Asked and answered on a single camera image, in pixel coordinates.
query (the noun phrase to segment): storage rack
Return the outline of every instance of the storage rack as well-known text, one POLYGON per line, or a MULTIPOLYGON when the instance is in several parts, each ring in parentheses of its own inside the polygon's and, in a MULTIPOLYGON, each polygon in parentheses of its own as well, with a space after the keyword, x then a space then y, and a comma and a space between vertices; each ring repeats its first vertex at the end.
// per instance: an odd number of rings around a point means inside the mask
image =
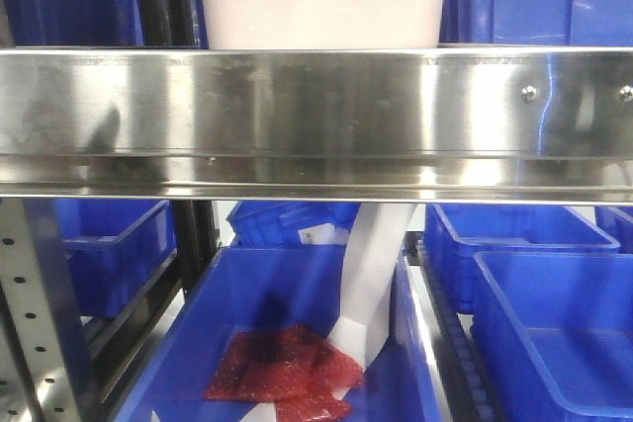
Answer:
MULTIPOLYGON (((150 1, 149 44, 191 44, 150 1)), ((633 48, 0 52, 7 419, 107 417, 142 336, 215 253, 208 200, 633 202, 632 71, 633 48), (178 256, 90 345, 51 225, 49 198, 71 196, 176 208, 178 256)), ((478 420, 430 282, 418 289, 445 418, 478 420)))

